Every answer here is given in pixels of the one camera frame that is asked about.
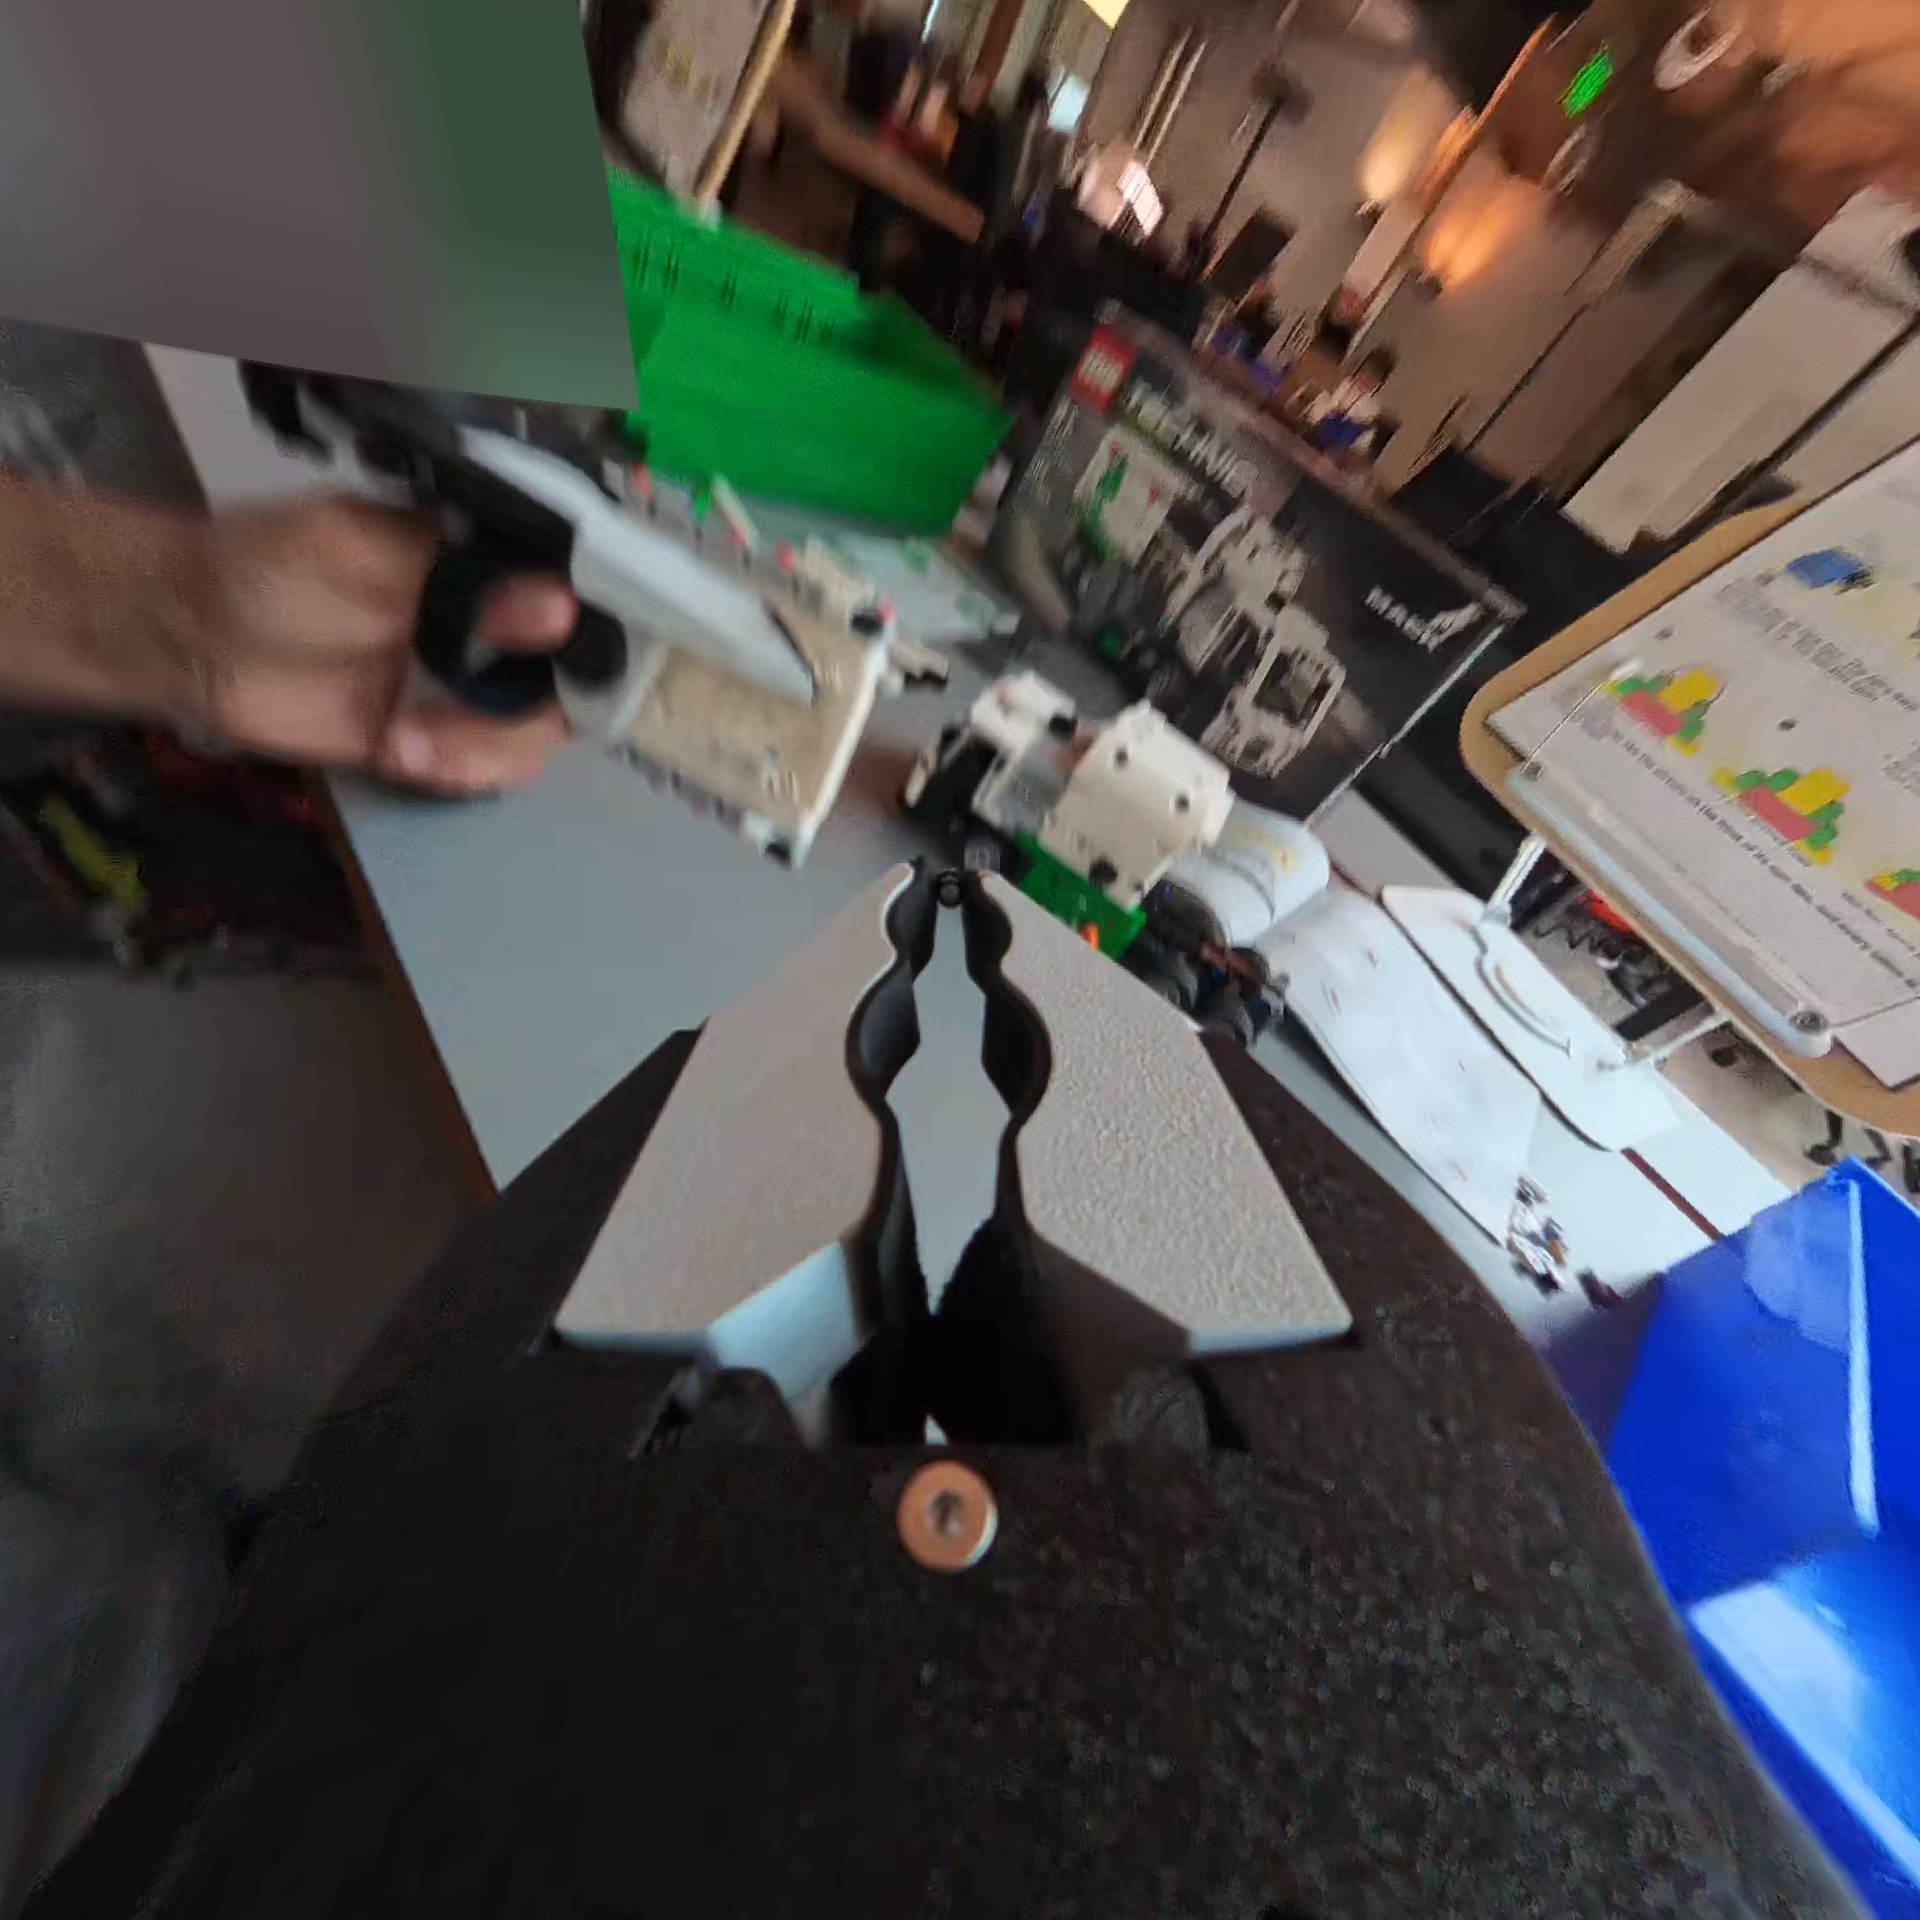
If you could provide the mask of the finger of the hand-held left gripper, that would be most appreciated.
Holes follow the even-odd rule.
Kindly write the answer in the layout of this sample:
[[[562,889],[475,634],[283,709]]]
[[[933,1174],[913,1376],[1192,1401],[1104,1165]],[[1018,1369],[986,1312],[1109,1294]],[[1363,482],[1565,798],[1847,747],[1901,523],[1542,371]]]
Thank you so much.
[[[664,534],[565,454],[493,426],[454,429],[454,691],[475,709],[531,709],[548,695],[629,692],[644,641],[737,670],[807,701],[812,670],[758,587]],[[578,607],[553,656],[486,659],[493,589],[523,573],[565,578]]]

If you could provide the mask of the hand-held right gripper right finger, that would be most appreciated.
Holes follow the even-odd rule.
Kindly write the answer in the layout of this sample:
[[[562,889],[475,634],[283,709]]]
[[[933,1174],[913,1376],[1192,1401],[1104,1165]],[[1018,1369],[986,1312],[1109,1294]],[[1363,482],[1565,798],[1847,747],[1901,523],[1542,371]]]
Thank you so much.
[[[995,1221],[1063,1355],[1322,1347],[1354,1316],[1194,1023],[999,874],[962,884]]]

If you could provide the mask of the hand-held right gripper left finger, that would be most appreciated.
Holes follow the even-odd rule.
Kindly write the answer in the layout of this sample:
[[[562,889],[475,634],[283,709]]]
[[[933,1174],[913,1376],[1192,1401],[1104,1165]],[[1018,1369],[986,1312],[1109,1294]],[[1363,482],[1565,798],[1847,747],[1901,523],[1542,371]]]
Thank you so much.
[[[920,1043],[934,932],[934,880],[890,866],[703,1023],[560,1343],[758,1375],[820,1439],[925,1439],[931,1302],[889,1091]]]

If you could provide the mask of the tan lego panel assembly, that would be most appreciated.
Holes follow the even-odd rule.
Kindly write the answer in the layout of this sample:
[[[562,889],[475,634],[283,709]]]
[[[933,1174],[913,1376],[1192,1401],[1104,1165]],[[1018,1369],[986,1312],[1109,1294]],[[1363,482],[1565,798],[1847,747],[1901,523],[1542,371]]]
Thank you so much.
[[[787,578],[761,594],[812,670],[807,701],[753,685],[737,670],[664,654],[611,735],[613,753],[761,857],[803,866],[852,769],[880,699],[946,685],[943,646],[901,630],[890,603],[853,599],[850,579]]]

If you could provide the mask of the person's left forearm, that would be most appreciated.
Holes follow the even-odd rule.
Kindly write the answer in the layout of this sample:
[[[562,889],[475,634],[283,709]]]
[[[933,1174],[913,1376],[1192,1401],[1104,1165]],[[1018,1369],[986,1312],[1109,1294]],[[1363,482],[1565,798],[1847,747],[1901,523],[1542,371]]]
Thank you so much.
[[[211,517],[3,479],[3,705],[211,731]]]

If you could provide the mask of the white and green lego truck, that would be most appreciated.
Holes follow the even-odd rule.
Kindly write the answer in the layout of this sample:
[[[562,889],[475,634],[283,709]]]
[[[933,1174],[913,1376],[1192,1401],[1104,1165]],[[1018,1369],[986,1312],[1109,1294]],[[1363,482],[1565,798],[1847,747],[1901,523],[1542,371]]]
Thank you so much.
[[[1165,893],[1235,798],[1230,771],[1156,706],[1092,717],[1032,670],[988,683],[901,790],[967,868],[1002,874],[1194,1026],[1253,1045],[1279,1017],[1279,977],[1259,949],[1201,943]]]

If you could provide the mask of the small loose lego piece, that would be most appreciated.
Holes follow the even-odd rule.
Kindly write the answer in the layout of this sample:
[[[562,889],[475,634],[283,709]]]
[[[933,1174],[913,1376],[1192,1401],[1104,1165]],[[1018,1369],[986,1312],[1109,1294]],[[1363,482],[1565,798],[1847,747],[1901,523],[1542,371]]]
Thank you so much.
[[[1549,1211],[1548,1189],[1520,1175],[1504,1246],[1513,1269],[1538,1292],[1553,1296],[1573,1285],[1571,1242]]]

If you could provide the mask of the lego set box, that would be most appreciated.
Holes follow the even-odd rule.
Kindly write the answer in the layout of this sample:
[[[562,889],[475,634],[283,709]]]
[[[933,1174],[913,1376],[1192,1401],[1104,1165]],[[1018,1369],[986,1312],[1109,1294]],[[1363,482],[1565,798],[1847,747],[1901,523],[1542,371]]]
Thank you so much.
[[[990,555],[1050,632],[1312,820],[1466,682],[1521,600],[1118,304],[999,496]]]

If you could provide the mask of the person's left hand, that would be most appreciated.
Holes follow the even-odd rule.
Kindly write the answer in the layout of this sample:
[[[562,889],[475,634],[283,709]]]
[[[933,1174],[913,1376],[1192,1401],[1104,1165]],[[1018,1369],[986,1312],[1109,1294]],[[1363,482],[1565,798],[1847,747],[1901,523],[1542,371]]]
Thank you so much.
[[[209,517],[199,725],[227,745],[445,796],[536,781],[570,740],[554,701],[491,717],[418,683],[414,625],[438,556],[424,517],[347,496]]]

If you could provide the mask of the green plastic bin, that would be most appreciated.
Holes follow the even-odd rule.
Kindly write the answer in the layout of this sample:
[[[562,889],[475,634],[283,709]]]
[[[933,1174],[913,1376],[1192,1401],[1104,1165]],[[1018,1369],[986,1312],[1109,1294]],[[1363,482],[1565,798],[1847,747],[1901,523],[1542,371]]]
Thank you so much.
[[[903,302],[607,166],[638,404],[673,479],[943,534],[1011,429],[996,390]]]

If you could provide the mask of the paper instruction booklet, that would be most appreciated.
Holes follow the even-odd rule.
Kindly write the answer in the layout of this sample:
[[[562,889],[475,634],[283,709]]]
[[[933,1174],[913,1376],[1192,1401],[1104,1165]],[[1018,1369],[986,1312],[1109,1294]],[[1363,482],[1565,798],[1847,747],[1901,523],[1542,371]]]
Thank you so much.
[[[1286,1013],[1380,1129],[1504,1241],[1545,1102],[1398,920],[1332,886],[1259,950]]]

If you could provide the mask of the white plastic bag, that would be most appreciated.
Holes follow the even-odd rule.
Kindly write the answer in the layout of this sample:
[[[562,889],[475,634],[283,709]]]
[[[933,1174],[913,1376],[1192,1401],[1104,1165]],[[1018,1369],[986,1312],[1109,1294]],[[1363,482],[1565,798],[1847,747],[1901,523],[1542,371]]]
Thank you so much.
[[[1327,845],[1301,820],[1235,798],[1214,839],[1171,863],[1165,893],[1201,943],[1256,949],[1329,881]]]

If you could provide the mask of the blue plastic bin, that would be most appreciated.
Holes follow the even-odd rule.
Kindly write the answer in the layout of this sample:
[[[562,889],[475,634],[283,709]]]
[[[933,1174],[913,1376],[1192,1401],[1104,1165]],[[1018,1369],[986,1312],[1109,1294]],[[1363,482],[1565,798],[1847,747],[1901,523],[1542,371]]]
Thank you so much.
[[[1873,1916],[1918,1916],[1918,1215],[1856,1159],[1548,1332],[1691,1655]]]

